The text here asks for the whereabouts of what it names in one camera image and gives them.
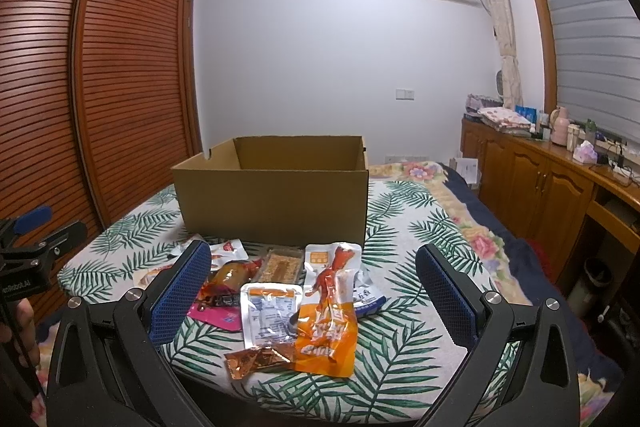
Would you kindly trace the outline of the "person's left hand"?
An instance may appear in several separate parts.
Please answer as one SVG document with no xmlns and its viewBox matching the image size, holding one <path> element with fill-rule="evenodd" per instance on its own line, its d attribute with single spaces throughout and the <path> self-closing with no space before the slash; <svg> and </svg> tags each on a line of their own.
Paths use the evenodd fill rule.
<svg viewBox="0 0 640 427">
<path fill-rule="evenodd" d="M 40 363 L 40 351 L 36 339 L 35 314 L 29 300 L 24 298 L 17 303 L 14 310 L 14 319 L 16 330 L 20 334 L 20 338 L 28 353 L 30 363 L 37 366 Z M 10 343 L 13 335 L 11 327 L 1 323 L 1 343 Z M 20 363 L 27 366 L 24 355 L 20 355 Z"/>
</svg>

